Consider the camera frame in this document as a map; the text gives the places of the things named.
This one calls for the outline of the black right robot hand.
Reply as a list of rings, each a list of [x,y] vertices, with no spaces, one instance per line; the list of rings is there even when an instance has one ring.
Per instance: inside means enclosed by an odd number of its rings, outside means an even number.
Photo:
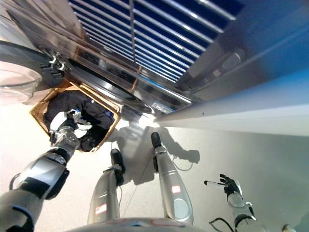
[[[220,182],[214,182],[205,180],[204,185],[208,187],[213,187],[217,189],[221,189],[224,191],[224,193],[229,196],[230,194],[238,193],[241,196],[243,195],[241,186],[239,184],[238,180],[234,180],[225,174],[220,174]]]

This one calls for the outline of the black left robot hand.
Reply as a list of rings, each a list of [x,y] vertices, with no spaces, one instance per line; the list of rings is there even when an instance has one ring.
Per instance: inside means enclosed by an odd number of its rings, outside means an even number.
[[[81,138],[93,127],[87,120],[83,119],[82,112],[77,109],[71,109],[67,112],[59,112],[50,124],[50,132],[60,132],[63,127],[69,127],[73,130],[77,138]]]

